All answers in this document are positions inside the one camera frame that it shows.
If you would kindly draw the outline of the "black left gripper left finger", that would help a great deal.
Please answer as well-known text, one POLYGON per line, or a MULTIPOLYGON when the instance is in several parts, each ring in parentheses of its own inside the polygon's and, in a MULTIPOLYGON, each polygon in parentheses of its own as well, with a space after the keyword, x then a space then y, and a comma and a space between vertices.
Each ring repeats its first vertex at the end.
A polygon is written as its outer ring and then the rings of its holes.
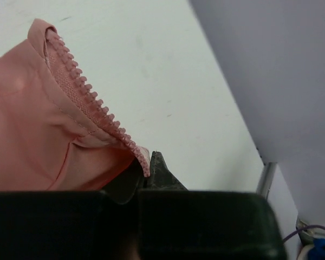
POLYGON ((136 190, 144 183, 143 169, 138 161, 132 163, 117 177, 106 184, 102 190, 117 204, 127 204, 135 195, 136 190))

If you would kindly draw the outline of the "pink and cream printed jacket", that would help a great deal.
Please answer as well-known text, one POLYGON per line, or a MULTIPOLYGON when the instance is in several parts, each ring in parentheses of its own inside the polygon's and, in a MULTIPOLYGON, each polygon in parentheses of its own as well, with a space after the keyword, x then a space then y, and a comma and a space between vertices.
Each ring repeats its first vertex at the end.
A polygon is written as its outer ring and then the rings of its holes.
POLYGON ((99 190, 147 149, 109 112, 55 27, 33 21, 0 57, 0 191, 99 190))

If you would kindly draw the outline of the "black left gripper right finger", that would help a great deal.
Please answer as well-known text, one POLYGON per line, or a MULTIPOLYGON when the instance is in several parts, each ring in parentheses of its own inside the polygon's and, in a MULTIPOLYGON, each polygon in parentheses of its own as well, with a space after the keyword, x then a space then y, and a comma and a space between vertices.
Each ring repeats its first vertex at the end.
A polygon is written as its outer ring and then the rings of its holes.
POLYGON ((187 191, 187 188, 170 172, 161 152, 152 152, 149 170, 149 189, 187 191))

